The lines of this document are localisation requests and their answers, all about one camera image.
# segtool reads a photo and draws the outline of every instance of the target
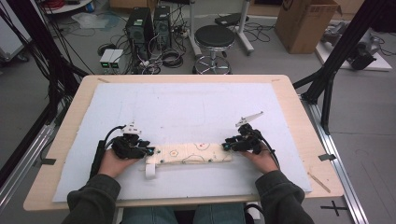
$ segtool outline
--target jeans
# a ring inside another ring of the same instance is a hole
[[[173,207],[125,208],[122,224],[177,224]],[[245,224],[242,203],[202,204],[195,210],[193,224]]]

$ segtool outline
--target floor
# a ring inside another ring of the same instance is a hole
[[[196,19],[196,27],[214,23],[214,16]],[[69,31],[65,37],[78,55],[95,74],[101,74],[99,46],[114,41],[115,35],[122,34],[124,21],[111,17],[112,27],[106,29],[78,29],[67,15],[59,22]],[[251,17],[249,22],[271,26],[274,18]],[[262,40],[251,42],[254,52],[247,56],[239,41],[227,51],[227,60],[234,74],[284,74],[292,82],[316,72],[321,63],[315,53],[288,54],[277,38],[274,30],[263,31],[268,37],[260,35]],[[396,51],[396,36],[376,34],[385,40],[383,49]],[[181,67],[163,68],[161,74],[191,74],[193,52],[187,48]],[[85,65],[71,53],[74,63],[86,69]],[[384,56],[385,60],[396,67],[396,56]],[[48,81],[39,73],[35,62],[13,61],[0,68],[0,166],[17,147],[38,115],[48,102]],[[351,71],[340,69],[334,81],[332,109],[330,114],[330,132],[340,153],[349,178],[356,190],[364,212],[371,223],[396,223],[396,71]],[[297,90],[303,93],[307,87]],[[32,167],[16,193],[0,214],[0,223],[60,223],[67,211],[26,212],[22,205],[32,185],[37,167]],[[321,209],[321,206],[345,207],[343,198],[307,199],[304,209],[317,223],[352,223],[346,210]]]

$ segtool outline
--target stool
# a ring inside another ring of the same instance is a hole
[[[231,74],[230,64],[221,57],[216,56],[217,51],[229,49],[235,41],[233,31],[224,26],[207,25],[195,32],[195,42],[200,48],[208,49],[210,56],[202,56],[192,68],[194,74]]]

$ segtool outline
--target computer tower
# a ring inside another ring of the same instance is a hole
[[[157,36],[157,49],[172,47],[170,12],[169,6],[155,7],[153,23],[155,36]]]
[[[154,30],[149,8],[134,7],[125,30],[132,50],[137,50],[141,59],[148,60],[154,49]]]

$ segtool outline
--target forearm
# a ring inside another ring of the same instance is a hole
[[[263,175],[256,181],[266,224],[314,223],[301,207],[304,192],[280,171]]]
[[[67,195],[70,214],[66,223],[112,223],[115,201],[120,193],[120,184],[107,175],[94,176],[80,190]]]

